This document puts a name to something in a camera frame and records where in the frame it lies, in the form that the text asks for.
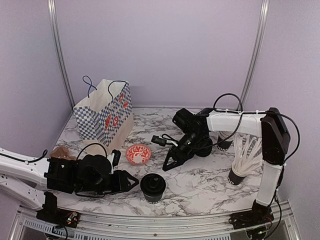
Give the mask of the black paper coffee cup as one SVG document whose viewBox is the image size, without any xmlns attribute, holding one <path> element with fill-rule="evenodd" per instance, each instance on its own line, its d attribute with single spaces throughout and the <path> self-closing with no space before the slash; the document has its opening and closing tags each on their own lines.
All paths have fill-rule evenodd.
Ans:
<svg viewBox="0 0 320 240">
<path fill-rule="evenodd" d="M 162 199 L 166 186 L 165 179 L 157 173 L 146 174 L 140 182 L 144 198 L 150 204 L 156 204 Z"/>
</svg>

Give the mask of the stack of black lids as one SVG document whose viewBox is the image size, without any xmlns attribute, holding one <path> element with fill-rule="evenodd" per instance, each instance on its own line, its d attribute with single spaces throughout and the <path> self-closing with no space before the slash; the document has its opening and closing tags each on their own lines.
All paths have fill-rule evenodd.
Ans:
<svg viewBox="0 0 320 240">
<path fill-rule="evenodd" d="M 213 148 L 213 141 L 210 137 L 203 138 L 197 145 L 197 149 L 194 151 L 198 157 L 207 157 L 211 154 Z"/>
</svg>

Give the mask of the bundle of white wrapped straws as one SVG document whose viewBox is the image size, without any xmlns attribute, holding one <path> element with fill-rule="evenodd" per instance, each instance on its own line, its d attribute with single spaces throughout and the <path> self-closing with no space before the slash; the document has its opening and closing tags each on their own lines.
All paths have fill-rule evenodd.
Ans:
<svg viewBox="0 0 320 240">
<path fill-rule="evenodd" d="M 261 137 L 237 133 L 234 135 L 233 144 L 234 160 L 231 169 L 237 176 L 251 175 L 262 166 Z"/>
</svg>

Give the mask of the brown cardboard cup carrier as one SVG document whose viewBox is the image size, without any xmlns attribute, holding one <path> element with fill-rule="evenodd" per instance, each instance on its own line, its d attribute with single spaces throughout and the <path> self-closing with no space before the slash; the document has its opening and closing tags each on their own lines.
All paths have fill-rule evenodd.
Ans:
<svg viewBox="0 0 320 240">
<path fill-rule="evenodd" d="M 70 151 L 64 146 L 56 147 L 51 153 L 50 157 L 57 159 L 65 159 L 69 161 L 75 161 L 76 157 L 70 154 Z"/>
</svg>

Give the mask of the aluminium front frame rail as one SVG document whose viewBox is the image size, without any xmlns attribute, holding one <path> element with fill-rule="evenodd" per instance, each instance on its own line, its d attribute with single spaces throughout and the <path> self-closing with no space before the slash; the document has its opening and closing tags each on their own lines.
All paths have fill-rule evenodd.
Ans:
<svg viewBox="0 0 320 240">
<path fill-rule="evenodd" d="M 20 206 L 10 230 L 10 240 L 299 240 L 291 206 L 272 205 L 273 220 L 255 226 L 237 224 L 232 213 L 198 216 L 125 216 L 80 212 L 76 227 L 58 228 L 36 218 L 36 212 Z"/>
</svg>

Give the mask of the black plastic cup lid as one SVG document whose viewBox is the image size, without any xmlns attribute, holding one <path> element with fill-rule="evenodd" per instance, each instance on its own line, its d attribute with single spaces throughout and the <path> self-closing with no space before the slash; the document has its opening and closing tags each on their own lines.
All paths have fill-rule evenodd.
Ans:
<svg viewBox="0 0 320 240">
<path fill-rule="evenodd" d="M 162 195 L 166 189 L 165 179 L 157 173 L 146 174 L 140 182 L 140 188 L 145 195 Z"/>
</svg>

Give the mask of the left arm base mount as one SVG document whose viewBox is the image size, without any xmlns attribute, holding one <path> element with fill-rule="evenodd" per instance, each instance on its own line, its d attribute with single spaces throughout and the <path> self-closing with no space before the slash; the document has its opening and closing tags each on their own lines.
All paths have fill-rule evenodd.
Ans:
<svg viewBox="0 0 320 240">
<path fill-rule="evenodd" d="M 61 227 L 76 228 L 79 223 L 80 213 L 77 211 L 58 208 L 58 199 L 51 192 L 44 193 L 42 209 L 36 213 L 36 218 Z"/>
</svg>

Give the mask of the stack of black paper cups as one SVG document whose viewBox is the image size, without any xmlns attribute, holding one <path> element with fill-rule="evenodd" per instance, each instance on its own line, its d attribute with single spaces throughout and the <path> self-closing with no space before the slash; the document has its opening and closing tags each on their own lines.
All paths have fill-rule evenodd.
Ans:
<svg viewBox="0 0 320 240">
<path fill-rule="evenodd" d="M 223 141 L 227 137 L 229 137 L 232 133 L 227 131 L 219 131 L 218 138 L 217 138 L 217 149 L 221 152 L 226 152 L 231 144 L 233 143 L 233 137 L 228 138 L 227 140 Z"/>
</svg>

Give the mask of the black cup holding straws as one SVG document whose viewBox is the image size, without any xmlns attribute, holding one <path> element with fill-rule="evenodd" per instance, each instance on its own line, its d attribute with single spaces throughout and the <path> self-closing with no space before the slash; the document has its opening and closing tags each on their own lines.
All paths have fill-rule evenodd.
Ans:
<svg viewBox="0 0 320 240">
<path fill-rule="evenodd" d="M 232 166 L 228 174 L 228 182 L 233 186 L 238 186 L 247 176 L 238 173 Z"/>
</svg>

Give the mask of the blue checkered paper bag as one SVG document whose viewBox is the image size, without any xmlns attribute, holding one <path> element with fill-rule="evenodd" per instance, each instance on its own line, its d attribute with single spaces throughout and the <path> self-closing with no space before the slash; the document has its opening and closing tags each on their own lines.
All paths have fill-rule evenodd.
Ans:
<svg viewBox="0 0 320 240">
<path fill-rule="evenodd" d="M 87 96 L 73 107 L 82 141 L 99 143 L 108 154 L 120 150 L 134 126 L 129 82 L 102 79 L 94 86 L 87 75 L 82 81 L 89 85 Z"/>
</svg>

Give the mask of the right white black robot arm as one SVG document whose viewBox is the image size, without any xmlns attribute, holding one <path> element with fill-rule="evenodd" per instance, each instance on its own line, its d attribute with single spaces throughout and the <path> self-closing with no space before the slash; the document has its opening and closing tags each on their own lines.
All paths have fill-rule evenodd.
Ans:
<svg viewBox="0 0 320 240">
<path fill-rule="evenodd" d="M 285 120 L 290 117 L 281 114 L 275 107 L 265 111 L 222 110 L 215 106 L 206 107 L 198 113 L 182 108 L 178 110 L 172 121 L 179 127 L 184 136 L 174 142 L 164 160 L 162 169 L 169 171 L 183 165 L 193 155 L 200 152 L 210 154 L 214 144 L 210 142 L 210 132 L 227 132 L 221 139 L 223 143 L 235 134 L 246 134 L 262 140 L 263 172 L 254 208 L 248 212 L 247 219 L 258 224 L 267 216 L 266 207 L 274 199 L 280 185 L 280 177 L 284 171 L 291 136 Z"/>
</svg>

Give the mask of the red floral ceramic bowl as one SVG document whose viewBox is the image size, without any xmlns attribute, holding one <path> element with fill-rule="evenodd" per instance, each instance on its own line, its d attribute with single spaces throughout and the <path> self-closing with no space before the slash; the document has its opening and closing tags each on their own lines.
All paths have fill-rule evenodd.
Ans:
<svg viewBox="0 0 320 240">
<path fill-rule="evenodd" d="M 152 156 L 151 149 L 144 144 L 134 144 L 125 153 L 129 163 L 135 166 L 146 164 Z"/>
</svg>

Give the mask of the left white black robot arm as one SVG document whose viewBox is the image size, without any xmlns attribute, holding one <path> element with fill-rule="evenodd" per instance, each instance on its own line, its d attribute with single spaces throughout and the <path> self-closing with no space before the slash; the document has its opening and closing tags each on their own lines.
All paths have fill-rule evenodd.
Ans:
<svg viewBox="0 0 320 240">
<path fill-rule="evenodd" d="M 34 158 L 1 149 L 0 186 L 36 211 L 44 207 L 52 190 L 81 198 L 124 193 L 139 180 L 117 168 L 120 157 L 118 150 L 68 160 L 45 155 Z"/>
</svg>

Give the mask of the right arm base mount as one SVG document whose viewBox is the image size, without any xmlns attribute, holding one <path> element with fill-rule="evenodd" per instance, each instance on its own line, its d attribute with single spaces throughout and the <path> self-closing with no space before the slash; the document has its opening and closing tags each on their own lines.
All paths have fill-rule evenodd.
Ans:
<svg viewBox="0 0 320 240">
<path fill-rule="evenodd" d="M 264 206 L 254 200 L 250 210 L 232 213 L 228 222 L 234 230 L 238 230 L 272 222 L 274 219 L 271 204 Z"/>
</svg>

